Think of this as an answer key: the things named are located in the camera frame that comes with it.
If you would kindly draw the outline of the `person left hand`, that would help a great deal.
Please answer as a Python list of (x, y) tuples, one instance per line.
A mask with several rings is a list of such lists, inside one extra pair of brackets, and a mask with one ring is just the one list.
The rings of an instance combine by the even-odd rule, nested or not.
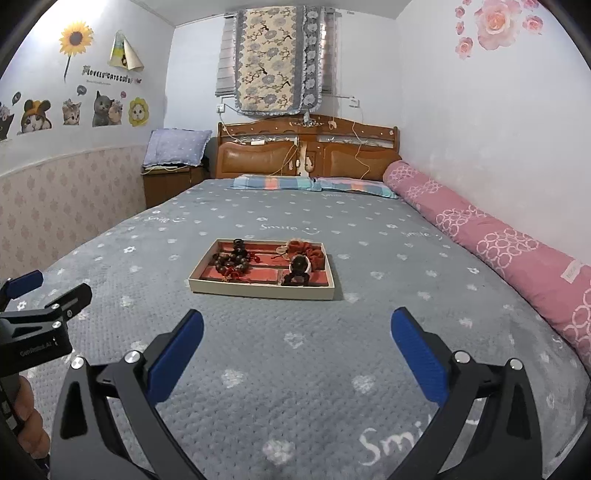
[(24, 422), (18, 442), (33, 459), (45, 458), (50, 449), (50, 439), (43, 428), (43, 419), (34, 408), (34, 395), (30, 383), (19, 377), (19, 390), (14, 402), (17, 416)]

